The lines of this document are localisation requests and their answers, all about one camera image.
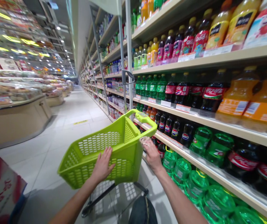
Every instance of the shelf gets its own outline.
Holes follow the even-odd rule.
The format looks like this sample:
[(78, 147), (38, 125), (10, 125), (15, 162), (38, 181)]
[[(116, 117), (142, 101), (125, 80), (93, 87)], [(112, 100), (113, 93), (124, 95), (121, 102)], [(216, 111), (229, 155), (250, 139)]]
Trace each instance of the shelf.
[[(144, 129), (148, 130), (150, 125), (142, 124), (137, 119), (133, 120), (138, 125), (142, 126)], [(213, 178), (219, 184), (227, 188), (233, 194), (238, 196), (248, 205), (253, 207), (255, 210), (260, 212), (262, 215), (267, 217), (267, 197), (261, 193), (255, 191), (242, 181), (236, 179), (235, 177), (229, 175), (224, 170), (216, 167), (212, 163), (206, 161), (204, 158), (198, 156), (197, 154), (190, 151), (188, 148), (182, 146), (177, 141), (171, 139), (160, 131), (156, 131), (154, 135), (157, 139), (163, 142), (165, 145), (170, 147), (172, 150), (177, 152), (183, 158), (188, 160), (190, 163), (195, 165), (197, 168), (205, 172), (208, 176)]]
[(165, 111), (167, 113), (197, 122), (199, 124), (206, 125), (211, 128), (215, 128), (219, 131), (223, 131), (232, 135), (235, 135), (237, 137), (249, 140), (251, 142), (258, 143), (260, 145), (267, 146), (267, 133), (260, 133), (260, 132), (255, 132), (249, 129), (245, 129), (240, 125), (232, 125), (232, 124), (226, 124), (223, 122), (220, 122), (214, 118), (206, 118), (206, 117), (201, 117), (197, 113), (195, 114), (190, 114), (186, 112), (182, 112), (180, 110), (177, 110), (175, 108), (170, 108), (166, 106), (162, 106), (160, 104), (152, 103), (146, 100), (140, 100), (138, 98), (133, 98), (134, 101), (138, 103), (145, 104), (147, 106), (154, 107), (156, 109)]
[(161, 66), (154, 66), (151, 68), (140, 69), (133, 71), (133, 74), (144, 74), (144, 73), (162, 73), (165, 71), (174, 71), (185, 68), (207, 68), (207, 67), (220, 67), (223, 65), (239, 65), (240, 62), (244, 61), (247, 64), (250, 62), (255, 64), (258, 61), (265, 61), (267, 59), (267, 45), (249, 49), (242, 49), (237, 51), (232, 51), (228, 53), (218, 54), (214, 56), (196, 58), (184, 62), (176, 62)]

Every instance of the tile floor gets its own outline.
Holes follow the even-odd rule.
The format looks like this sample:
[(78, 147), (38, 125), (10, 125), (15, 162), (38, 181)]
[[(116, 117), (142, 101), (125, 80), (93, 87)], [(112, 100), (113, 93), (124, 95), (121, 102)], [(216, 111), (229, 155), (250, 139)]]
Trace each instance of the tile floor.
[[(11, 168), (28, 185), (24, 194), (27, 202), (19, 223), (47, 223), (76, 193), (57, 174), (57, 169), (68, 146), (90, 133), (111, 124), (109, 118), (81, 87), (53, 107), (53, 118), (43, 133), (26, 142), (0, 150)], [(158, 223), (177, 223), (171, 205), (156, 176), (142, 160), (139, 183), (149, 190), (149, 199), (156, 210)], [(95, 189), (97, 198), (112, 182), (106, 181)], [(76, 223), (128, 223), (134, 200), (141, 191), (133, 183), (119, 184), (106, 195), (85, 219), (78, 216)]]

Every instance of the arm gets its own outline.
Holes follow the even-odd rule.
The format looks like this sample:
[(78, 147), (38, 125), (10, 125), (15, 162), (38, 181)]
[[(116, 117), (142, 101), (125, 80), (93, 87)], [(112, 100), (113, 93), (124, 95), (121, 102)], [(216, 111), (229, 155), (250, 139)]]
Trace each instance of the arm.
[(50, 224), (75, 223), (88, 197), (92, 194), (97, 185), (107, 178), (107, 176), (115, 167), (115, 164), (112, 164), (109, 167), (109, 161), (112, 151), (113, 149), (109, 147), (104, 150), (102, 155), (101, 153), (99, 153), (94, 170), (90, 178), (49, 222)]
[(180, 224), (208, 224), (198, 209), (169, 177), (162, 166), (160, 155), (153, 142), (149, 140), (143, 147), (147, 152), (147, 162), (164, 188), (177, 222)]

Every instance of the price label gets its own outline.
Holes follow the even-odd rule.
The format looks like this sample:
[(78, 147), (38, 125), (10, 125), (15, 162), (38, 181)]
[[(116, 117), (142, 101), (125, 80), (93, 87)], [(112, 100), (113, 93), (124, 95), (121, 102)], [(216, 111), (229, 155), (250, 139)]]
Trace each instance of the price label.
[(176, 104), (176, 109), (180, 110), (180, 111), (183, 111), (183, 112), (186, 112), (186, 113), (190, 112), (190, 107), (183, 106), (183, 105), (180, 105), (180, 104)]

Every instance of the shopping basket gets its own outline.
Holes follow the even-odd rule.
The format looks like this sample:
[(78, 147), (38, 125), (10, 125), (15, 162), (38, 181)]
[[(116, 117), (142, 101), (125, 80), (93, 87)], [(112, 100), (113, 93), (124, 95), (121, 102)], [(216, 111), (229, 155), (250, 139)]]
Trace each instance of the shopping basket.
[[(129, 118), (135, 117), (142, 123), (148, 123), (151, 129), (140, 133)], [(115, 184), (136, 182), (138, 180), (143, 149), (139, 139), (153, 136), (157, 125), (150, 117), (136, 109), (122, 115), (108, 127), (74, 141), (66, 151), (58, 169), (58, 174), (73, 188), (80, 188), (91, 176), (99, 152), (111, 146), (113, 152), (110, 163), (116, 164), (106, 180)]]

